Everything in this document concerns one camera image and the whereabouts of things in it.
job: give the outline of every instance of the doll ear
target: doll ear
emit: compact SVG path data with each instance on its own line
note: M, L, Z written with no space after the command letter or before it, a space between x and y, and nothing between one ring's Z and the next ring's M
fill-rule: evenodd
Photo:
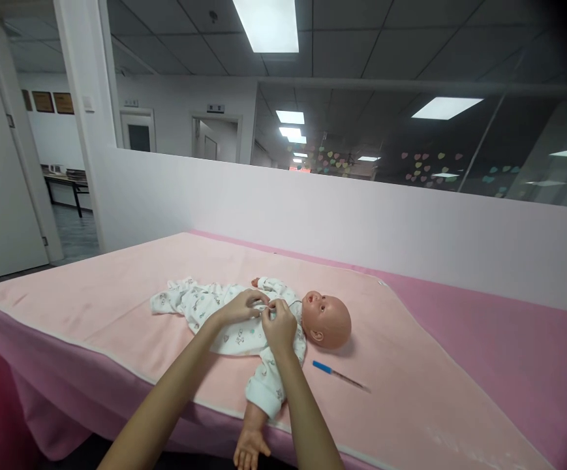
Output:
M320 342L324 339L322 332L315 332L314 330L310 330L309 334L311 334L311 337L314 339L314 341Z

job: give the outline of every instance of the desk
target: desk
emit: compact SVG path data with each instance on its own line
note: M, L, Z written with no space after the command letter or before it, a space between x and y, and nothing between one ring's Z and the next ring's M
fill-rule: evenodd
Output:
M79 194L89 194L89 191L81 191L81 189L88 189L87 181L78 181L68 178L66 175L44 175L44 180L46 181L46 187L48 188L48 196L50 196L50 203L55 204L53 201L53 193L50 191L50 184L56 183L64 186L72 187L72 194L74 194L74 201L76 203L76 209L79 212L79 217L83 217L81 214L81 205L79 204Z

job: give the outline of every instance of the human hand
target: human hand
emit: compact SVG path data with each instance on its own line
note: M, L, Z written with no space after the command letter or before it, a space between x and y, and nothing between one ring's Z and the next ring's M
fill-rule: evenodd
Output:
M253 304L261 300L268 305L270 299L259 290L247 289L239 293L231 302L222 307L217 315L224 324L237 323L251 318L259 317L259 310L253 308Z
M239 435L236 452L233 454L233 463L238 470L257 470L259 453L270 457L270 449L264 441L259 429L244 426Z
M276 356L288 349L292 350L294 335L296 334L296 318L290 311L290 307L283 299L273 300L268 307L277 311L274 320L270 318L270 312L264 310L265 315L262 316L262 326L268 340L268 345Z

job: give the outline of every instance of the baby doll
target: baby doll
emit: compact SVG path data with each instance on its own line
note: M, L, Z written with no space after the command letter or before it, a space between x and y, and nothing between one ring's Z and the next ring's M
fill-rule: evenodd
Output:
M305 336L318 346L337 349L350 337L350 315L344 303L337 297L322 295L310 290L303 299L296 296L278 279L258 277L251 283L264 292L270 300L283 299L298 322L294 337L294 352L302 364L305 359L307 342ZM197 333L200 325L220 307L246 290L241 285L208 284L199 285L188 277L179 283L168 282L169 290L151 298L153 313L180 313L185 316L189 328ZM256 308L263 310L266 306ZM238 465L240 456L254 458L259 452L270 455L262 428L281 409L285 391L275 358L268 347L260 317L230 325L223 329L212 347L212 352L230 355L259 355L262 363L246 386L248 401L244 414L244 426L238 440L234 462Z

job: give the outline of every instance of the doll head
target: doll head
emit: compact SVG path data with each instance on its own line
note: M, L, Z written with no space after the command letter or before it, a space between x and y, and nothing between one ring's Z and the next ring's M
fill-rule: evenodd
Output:
M303 298L303 330L318 346L337 349L350 337L350 315L337 297L311 290Z

